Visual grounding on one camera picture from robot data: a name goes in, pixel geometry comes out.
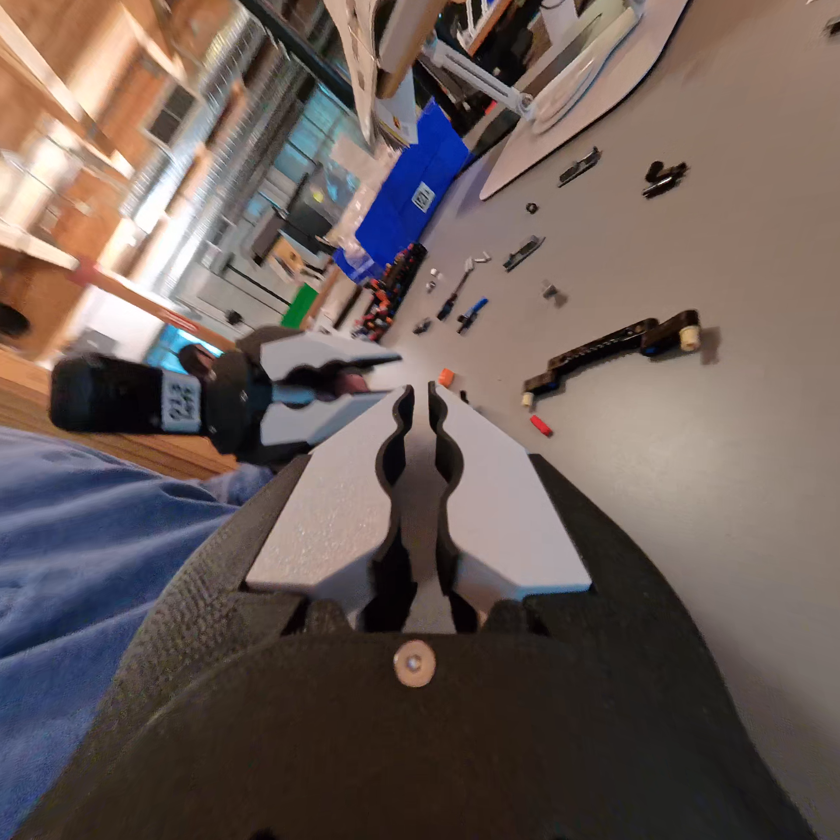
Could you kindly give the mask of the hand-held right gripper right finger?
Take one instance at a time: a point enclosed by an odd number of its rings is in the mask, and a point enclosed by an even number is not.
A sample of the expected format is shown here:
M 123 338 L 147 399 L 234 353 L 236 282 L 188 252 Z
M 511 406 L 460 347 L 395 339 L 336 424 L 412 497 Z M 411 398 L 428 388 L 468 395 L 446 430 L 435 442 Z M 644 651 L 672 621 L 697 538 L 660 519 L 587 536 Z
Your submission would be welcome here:
M 499 602 L 588 592 L 592 576 L 531 453 L 440 384 L 427 385 L 437 508 L 437 580 L 456 632 Z

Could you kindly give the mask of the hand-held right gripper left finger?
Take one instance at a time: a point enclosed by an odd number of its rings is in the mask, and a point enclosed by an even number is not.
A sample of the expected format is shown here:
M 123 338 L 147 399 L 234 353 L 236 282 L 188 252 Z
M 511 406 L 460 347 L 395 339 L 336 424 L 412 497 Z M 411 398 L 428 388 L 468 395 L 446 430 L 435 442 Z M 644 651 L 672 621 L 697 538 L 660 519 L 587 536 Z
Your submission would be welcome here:
M 393 499 L 414 389 L 384 394 L 315 448 L 246 576 L 254 592 L 336 602 L 368 632 L 403 628 L 416 594 Z

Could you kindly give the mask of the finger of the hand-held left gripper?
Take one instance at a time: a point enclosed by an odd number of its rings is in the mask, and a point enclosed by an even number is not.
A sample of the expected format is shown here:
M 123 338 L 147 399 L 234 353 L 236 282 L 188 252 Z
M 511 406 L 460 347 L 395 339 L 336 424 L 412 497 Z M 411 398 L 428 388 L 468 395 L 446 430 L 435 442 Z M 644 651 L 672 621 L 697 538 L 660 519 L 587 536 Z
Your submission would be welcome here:
M 402 359 L 377 343 L 322 332 L 300 332 L 259 350 L 259 368 L 283 387 L 367 387 L 368 372 Z
M 356 445 L 370 449 L 396 428 L 392 409 L 402 396 L 403 389 L 397 387 L 343 394 L 302 408 L 272 404 L 261 421 L 261 453 L 299 455 L 322 445 L 330 455 Z

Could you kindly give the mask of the black tray of lego parts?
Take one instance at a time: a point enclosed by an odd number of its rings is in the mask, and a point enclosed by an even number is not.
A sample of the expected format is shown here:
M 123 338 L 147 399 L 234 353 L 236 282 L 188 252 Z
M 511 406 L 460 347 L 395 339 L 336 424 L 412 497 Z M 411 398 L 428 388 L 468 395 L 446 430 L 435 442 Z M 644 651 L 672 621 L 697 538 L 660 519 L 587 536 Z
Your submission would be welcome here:
M 393 325 L 426 256 L 424 245 L 411 243 L 388 264 L 382 278 L 371 280 L 365 285 L 372 297 L 351 330 L 352 338 L 373 343 L 382 340 Z

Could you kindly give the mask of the black lego axle with connector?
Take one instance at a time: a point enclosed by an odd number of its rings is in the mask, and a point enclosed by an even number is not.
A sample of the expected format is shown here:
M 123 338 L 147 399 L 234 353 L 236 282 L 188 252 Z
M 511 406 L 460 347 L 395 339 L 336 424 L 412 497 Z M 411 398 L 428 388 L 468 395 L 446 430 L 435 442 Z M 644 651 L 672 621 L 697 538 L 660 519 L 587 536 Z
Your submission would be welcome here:
M 463 290 L 464 285 L 466 284 L 467 279 L 470 277 L 472 272 L 473 272 L 473 270 L 467 276 L 465 276 L 464 273 L 463 273 L 463 275 L 460 278 L 460 280 L 458 281 L 457 285 L 454 287 L 452 292 L 449 294 L 448 298 L 444 302 L 441 309 L 439 309 L 439 311 L 437 313 L 437 316 L 436 316 L 438 321 L 442 322 L 442 321 L 445 321 L 448 318 L 448 316 L 450 315 L 450 313 L 452 312 L 452 310 L 455 307 L 455 303 L 457 302 L 457 299 L 459 298 L 460 292 Z

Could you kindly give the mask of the black lego gear rack assembly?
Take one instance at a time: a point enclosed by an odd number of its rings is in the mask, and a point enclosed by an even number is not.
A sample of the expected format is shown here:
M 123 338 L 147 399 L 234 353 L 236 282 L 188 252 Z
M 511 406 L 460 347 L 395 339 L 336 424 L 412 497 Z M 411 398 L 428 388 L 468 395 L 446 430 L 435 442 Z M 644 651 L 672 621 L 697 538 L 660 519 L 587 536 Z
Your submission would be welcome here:
M 521 405 L 529 411 L 541 398 L 557 392 L 573 373 L 614 357 L 637 353 L 647 359 L 680 352 L 692 354 L 701 346 L 701 322 L 696 309 L 659 321 L 646 318 L 555 355 L 544 371 L 522 385 Z

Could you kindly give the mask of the grey lego panel piece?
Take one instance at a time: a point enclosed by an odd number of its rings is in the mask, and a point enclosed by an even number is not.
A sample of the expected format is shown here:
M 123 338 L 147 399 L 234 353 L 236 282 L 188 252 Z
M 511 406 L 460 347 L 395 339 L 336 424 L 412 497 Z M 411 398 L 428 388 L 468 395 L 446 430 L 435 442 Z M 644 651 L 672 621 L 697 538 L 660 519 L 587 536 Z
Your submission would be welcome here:
M 602 158 L 602 151 L 594 146 L 588 155 L 572 163 L 566 170 L 564 170 L 558 179 L 558 187 L 562 188 L 572 183 L 576 178 L 588 172 L 595 167 Z
M 515 251 L 512 251 L 508 258 L 503 263 L 503 268 L 506 273 L 510 273 L 518 266 L 520 266 L 533 253 L 541 248 L 545 241 L 545 237 L 532 235 L 527 238 Z

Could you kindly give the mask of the black lego block connector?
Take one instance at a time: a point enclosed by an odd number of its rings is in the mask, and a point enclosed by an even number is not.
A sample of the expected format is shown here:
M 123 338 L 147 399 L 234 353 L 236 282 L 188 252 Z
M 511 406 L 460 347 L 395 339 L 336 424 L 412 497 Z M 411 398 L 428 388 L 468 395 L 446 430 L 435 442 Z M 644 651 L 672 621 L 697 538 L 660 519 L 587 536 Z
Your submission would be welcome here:
M 651 199 L 663 195 L 678 186 L 688 172 L 688 164 L 680 162 L 674 166 L 659 168 L 654 172 L 655 167 L 651 164 L 646 174 L 648 186 L 643 190 L 643 197 Z

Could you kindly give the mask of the green panel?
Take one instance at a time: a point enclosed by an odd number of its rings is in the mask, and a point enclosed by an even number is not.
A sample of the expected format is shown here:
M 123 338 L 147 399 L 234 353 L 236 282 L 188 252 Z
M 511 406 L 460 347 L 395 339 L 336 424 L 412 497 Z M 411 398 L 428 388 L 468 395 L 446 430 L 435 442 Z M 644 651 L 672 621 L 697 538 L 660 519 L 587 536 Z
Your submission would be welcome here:
M 287 329 L 303 329 L 302 325 L 318 299 L 317 288 L 308 283 L 301 284 L 287 311 L 283 314 L 280 326 Z

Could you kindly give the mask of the blue storage bin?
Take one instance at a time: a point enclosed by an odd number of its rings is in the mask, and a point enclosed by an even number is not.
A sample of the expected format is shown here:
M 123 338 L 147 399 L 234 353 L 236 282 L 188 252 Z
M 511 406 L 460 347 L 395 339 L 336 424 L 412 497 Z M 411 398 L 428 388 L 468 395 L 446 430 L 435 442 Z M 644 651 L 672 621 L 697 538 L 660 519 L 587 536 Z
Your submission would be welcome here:
M 418 142 L 401 152 L 354 233 L 362 254 L 350 256 L 342 248 L 333 255 L 356 284 L 379 277 L 400 252 L 419 241 L 469 158 L 465 143 L 434 99 L 421 112 L 417 131 Z

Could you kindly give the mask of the person's torso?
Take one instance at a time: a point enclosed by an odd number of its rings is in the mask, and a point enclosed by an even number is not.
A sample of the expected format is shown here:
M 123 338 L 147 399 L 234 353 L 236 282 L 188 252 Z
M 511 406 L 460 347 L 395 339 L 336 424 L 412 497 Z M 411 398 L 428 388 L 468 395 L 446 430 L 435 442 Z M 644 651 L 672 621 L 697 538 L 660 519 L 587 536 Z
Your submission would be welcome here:
M 1 838 L 56 781 L 175 573 L 273 476 L 174 479 L 2 427 Z

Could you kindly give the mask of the white monitor stand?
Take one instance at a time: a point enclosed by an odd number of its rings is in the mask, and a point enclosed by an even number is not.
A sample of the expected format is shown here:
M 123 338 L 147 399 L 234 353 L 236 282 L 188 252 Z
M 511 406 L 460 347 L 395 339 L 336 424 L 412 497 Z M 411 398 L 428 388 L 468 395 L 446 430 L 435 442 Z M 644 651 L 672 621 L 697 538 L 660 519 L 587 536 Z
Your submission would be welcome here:
M 455 49 L 430 35 L 423 56 L 437 67 L 453 73 L 477 88 L 505 109 L 532 125 L 535 134 L 547 132 L 561 121 L 587 92 L 615 49 L 621 45 L 644 15 L 644 2 L 624 2 L 614 17 L 535 97 L 510 87 L 481 69 Z

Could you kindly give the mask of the white monitor stand base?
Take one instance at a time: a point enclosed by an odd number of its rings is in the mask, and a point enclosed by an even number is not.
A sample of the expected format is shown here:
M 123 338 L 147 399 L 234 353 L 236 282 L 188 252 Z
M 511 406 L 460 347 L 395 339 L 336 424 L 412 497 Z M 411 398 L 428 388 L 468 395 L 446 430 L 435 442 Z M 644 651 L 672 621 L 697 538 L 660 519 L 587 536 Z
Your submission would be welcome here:
M 644 2 L 644 15 L 612 53 L 603 69 L 565 117 L 547 132 L 535 134 L 520 121 L 479 193 L 485 202 L 516 181 L 626 99 L 648 76 L 686 9 L 687 2 Z

